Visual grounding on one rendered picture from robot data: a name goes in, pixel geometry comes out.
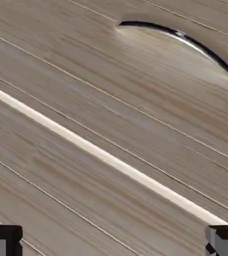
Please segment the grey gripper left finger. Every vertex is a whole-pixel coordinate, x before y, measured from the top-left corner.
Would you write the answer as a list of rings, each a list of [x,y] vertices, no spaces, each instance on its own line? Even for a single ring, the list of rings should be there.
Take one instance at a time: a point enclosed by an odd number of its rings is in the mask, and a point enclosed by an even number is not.
[[[20,225],[0,224],[0,256],[23,256],[22,238]]]

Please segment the light wood drawer front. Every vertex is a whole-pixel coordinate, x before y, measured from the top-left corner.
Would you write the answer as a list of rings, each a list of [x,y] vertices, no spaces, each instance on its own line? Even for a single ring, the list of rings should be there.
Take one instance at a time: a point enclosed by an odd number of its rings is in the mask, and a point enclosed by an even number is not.
[[[204,221],[1,100],[0,221],[40,256],[204,256]]]
[[[150,178],[228,220],[228,72],[137,0],[0,0],[0,81]],[[184,30],[228,60],[228,39]]]

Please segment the light wood cabinet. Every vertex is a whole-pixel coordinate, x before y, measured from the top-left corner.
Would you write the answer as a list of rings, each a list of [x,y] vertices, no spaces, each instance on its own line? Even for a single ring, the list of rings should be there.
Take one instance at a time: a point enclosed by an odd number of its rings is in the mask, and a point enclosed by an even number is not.
[[[71,0],[73,3],[84,3],[92,0]],[[121,21],[144,21],[156,23],[168,28],[179,30],[199,41],[207,46],[204,42],[198,40],[194,35],[189,34],[184,30],[184,26],[193,26],[201,28],[207,32],[212,32],[218,36],[222,36],[228,40],[228,0],[137,0],[141,3],[152,5],[160,11],[166,12],[172,16],[179,17],[182,20],[182,27],[171,27],[167,23],[159,23],[149,20],[142,20],[138,17],[133,19],[122,19]],[[220,56],[213,48],[207,46],[213,52]],[[169,188],[163,183],[158,182],[142,173],[140,170],[127,164],[121,159],[115,157],[103,148],[98,147],[95,143],[88,140],[85,136],[82,136],[72,129],[69,129],[66,125],[63,125],[59,121],[56,121],[48,114],[37,110],[32,106],[32,101],[26,96],[20,95],[13,89],[10,89],[0,81],[0,101],[8,105],[10,108],[22,113],[27,118],[40,124],[46,129],[50,130],[54,134],[64,138],[68,142],[72,143],[81,150],[94,156],[105,164],[112,168],[122,172],[129,176],[131,179],[139,182],[141,185],[149,188],[158,195],[177,205],[179,208],[185,210],[191,215],[205,222],[208,225],[228,225],[226,218],[220,217],[213,211],[195,203],[188,199],[184,195]],[[23,238],[24,254],[25,256],[40,256],[41,253],[32,244],[28,243]]]

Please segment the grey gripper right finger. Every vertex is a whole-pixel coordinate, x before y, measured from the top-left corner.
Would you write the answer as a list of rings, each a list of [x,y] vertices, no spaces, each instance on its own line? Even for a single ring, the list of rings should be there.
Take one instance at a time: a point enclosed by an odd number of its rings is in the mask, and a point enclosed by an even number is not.
[[[208,225],[205,238],[205,256],[228,256],[228,225]]]

